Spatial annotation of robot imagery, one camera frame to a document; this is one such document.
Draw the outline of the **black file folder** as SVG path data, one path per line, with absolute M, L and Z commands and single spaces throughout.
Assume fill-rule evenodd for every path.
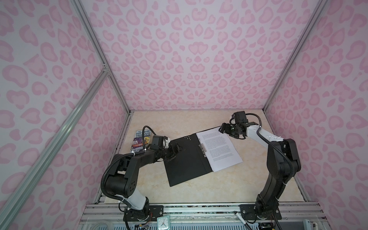
M 170 187 L 213 172 L 196 134 L 170 142 L 171 145 L 174 143 L 183 150 L 164 163 Z

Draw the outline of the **white printed sheet back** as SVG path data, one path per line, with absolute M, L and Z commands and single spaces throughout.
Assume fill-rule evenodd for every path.
M 213 172 L 232 167 L 243 162 L 230 138 L 219 132 L 219 127 L 197 132 Z

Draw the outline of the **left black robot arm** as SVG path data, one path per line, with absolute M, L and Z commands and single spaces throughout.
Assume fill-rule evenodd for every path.
M 142 128 L 141 142 L 141 149 L 115 155 L 100 182 L 101 192 L 106 197 L 126 205 L 124 221 L 128 221 L 128 214 L 138 220 L 152 216 L 149 199 L 136 189 L 140 168 L 159 160 L 168 162 L 184 150 L 179 144 L 171 143 L 168 137 L 156 135 L 149 126 Z

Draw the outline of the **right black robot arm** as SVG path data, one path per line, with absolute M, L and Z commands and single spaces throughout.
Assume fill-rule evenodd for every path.
M 268 178 L 257 195 L 254 210 L 257 219 L 275 219 L 282 193 L 288 182 L 301 170 L 295 140 L 275 136 L 263 129 L 260 116 L 244 111 L 234 113 L 229 123 L 222 123 L 219 132 L 237 140 L 250 138 L 267 148 Z

